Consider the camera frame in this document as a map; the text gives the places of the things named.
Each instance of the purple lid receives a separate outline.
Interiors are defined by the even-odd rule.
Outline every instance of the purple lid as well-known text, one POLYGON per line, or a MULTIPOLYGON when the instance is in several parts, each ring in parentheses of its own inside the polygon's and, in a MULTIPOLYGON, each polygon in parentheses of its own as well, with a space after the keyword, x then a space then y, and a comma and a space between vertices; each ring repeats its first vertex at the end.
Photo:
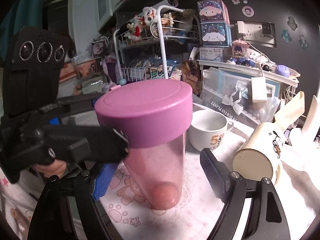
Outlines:
POLYGON ((172 141, 192 121, 192 88, 171 79, 139 81, 119 87, 96 102, 100 125, 129 137, 131 148, 147 148, 172 141))

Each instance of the star pattern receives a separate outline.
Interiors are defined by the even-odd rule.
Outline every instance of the star pattern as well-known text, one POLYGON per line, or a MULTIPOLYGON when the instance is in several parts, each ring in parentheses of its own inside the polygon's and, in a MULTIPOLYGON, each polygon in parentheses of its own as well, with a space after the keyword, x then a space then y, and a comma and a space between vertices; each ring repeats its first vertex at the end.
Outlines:
POLYGON ((7 181, 6 177, 4 177, 2 180, 3 186, 8 186, 9 181, 7 181))
POLYGON ((130 225, 133 225, 134 227, 140 226, 139 217, 130 218, 130 225))

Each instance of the human hand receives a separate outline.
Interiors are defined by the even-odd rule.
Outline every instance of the human hand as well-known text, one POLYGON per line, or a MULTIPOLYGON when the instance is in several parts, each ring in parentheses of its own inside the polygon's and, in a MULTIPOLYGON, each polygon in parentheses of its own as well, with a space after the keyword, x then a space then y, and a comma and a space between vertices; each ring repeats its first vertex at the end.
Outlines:
POLYGON ((46 178, 50 178, 52 175, 58 175, 60 178, 64 174, 66 168, 67 163, 61 160, 54 160, 50 165, 35 165, 35 169, 43 173, 46 178))

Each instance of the camera lens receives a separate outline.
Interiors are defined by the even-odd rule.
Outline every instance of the camera lens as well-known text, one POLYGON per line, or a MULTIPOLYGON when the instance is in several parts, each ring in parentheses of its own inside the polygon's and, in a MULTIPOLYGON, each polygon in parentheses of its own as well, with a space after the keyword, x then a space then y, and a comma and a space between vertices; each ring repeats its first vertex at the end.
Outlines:
POLYGON ((22 60, 28 60, 33 54, 33 44, 31 41, 26 41, 20 48, 20 58, 22 60))
POLYGON ((54 59, 56 61, 61 61, 64 57, 64 49, 62 47, 62 45, 60 45, 59 48, 56 49, 56 52, 54 53, 54 59))
POLYGON ((37 57, 40 62, 48 62, 52 55, 52 45, 48 42, 43 42, 39 48, 37 57))

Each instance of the round sticker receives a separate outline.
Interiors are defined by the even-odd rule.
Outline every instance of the round sticker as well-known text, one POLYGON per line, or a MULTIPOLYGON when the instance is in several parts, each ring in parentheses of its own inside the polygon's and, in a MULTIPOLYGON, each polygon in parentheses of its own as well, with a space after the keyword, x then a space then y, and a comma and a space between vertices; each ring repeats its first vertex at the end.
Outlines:
POLYGON ((242 12, 247 17, 252 17, 254 15, 254 10, 250 6, 244 6, 242 12))

